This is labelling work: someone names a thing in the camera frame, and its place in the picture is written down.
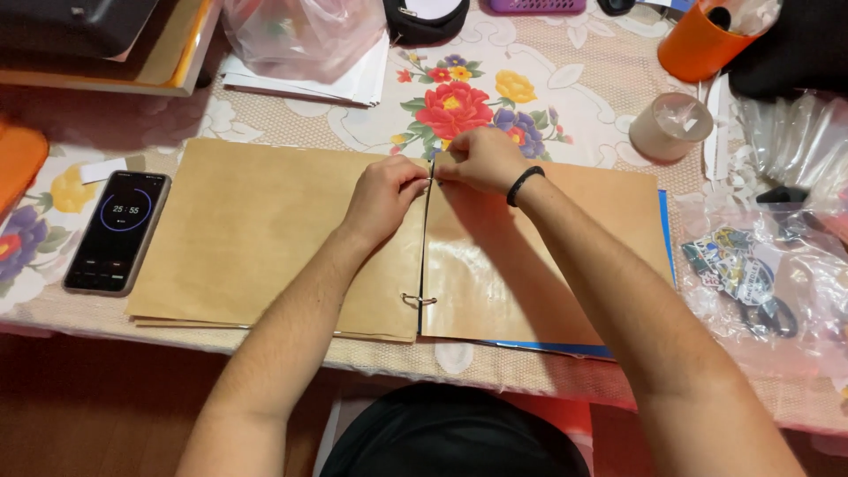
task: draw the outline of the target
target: black wristband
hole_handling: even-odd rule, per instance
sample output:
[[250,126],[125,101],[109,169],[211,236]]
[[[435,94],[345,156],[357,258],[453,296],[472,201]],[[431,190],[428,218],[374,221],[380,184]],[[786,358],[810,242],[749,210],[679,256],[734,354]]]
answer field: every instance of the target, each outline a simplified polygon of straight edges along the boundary
[[518,206],[516,205],[516,194],[518,194],[518,189],[522,188],[522,184],[524,183],[524,181],[526,181],[527,178],[532,176],[533,174],[539,174],[540,176],[544,177],[544,169],[542,169],[542,166],[533,166],[524,171],[522,176],[518,177],[516,183],[512,184],[510,192],[506,195],[506,203],[508,205],[511,205],[513,207]]

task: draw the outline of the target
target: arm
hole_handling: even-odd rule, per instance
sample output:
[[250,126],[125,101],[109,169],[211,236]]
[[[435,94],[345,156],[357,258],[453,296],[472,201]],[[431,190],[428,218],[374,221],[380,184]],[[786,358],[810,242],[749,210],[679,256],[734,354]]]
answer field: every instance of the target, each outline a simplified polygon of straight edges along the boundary
[[321,366],[344,295],[428,176],[404,156],[368,166],[342,224],[224,368],[195,423],[179,477],[282,475],[289,415]]
[[[495,129],[450,147],[467,159],[436,177],[483,192],[506,195],[529,167]],[[544,177],[516,203],[622,365],[664,475],[803,475],[745,376],[659,274]]]

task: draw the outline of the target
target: tablecloth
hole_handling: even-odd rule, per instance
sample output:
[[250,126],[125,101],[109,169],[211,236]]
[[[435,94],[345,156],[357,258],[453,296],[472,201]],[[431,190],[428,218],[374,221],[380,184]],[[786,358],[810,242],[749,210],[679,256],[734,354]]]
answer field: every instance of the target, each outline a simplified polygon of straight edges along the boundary
[[[45,166],[0,236],[0,323],[232,353],[246,332],[136,328],[123,315],[126,300],[69,295],[59,284],[103,187],[82,185],[80,165],[144,154],[148,171],[173,175],[190,137],[432,157],[458,130],[508,122],[527,157],[655,174],[672,197],[750,200],[763,186],[743,155],[734,157],[727,180],[710,184],[699,150],[657,166],[628,141],[629,123],[657,94],[697,93],[656,60],[670,28],[641,5],[612,18],[595,0],[568,16],[496,16],[473,3],[450,42],[391,49],[382,102],[371,109],[240,93],[220,78],[190,98],[0,88],[3,110],[51,142]],[[218,31],[207,67],[215,70],[228,50]],[[445,120],[446,110],[458,108],[459,121]],[[733,123],[738,145],[738,125],[724,120]],[[679,255],[676,261],[684,263]],[[425,338],[414,345],[335,339],[325,365],[635,407],[616,364],[569,356]],[[848,434],[828,379],[751,382],[782,425]]]

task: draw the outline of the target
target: orange pen holder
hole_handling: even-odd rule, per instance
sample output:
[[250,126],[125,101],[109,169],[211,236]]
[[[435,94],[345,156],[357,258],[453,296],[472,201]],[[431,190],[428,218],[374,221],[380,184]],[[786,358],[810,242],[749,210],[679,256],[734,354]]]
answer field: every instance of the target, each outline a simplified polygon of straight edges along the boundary
[[[712,78],[762,35],[741,36],[722,30],[706,18],[702,3],[692,5],[657,49],[660,65],[680,81]],[[710,4],[721,6],[718,2]]]

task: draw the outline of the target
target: hand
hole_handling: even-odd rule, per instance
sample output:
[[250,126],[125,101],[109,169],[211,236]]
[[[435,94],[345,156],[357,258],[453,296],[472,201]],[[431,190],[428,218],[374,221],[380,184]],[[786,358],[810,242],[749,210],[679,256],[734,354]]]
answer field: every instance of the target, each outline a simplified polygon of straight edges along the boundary
[[440,165],[435,177],[464,182],[490,194],[507,195],[518,177],[530,167],[518,146],[496,127],[465,131],[454,138],[448,151],[465,159]]
[[356,183],[339,231],[369,247],[369,253],[404,221],[412,200],[430,181],[430,173],[404,155],[369,164]]

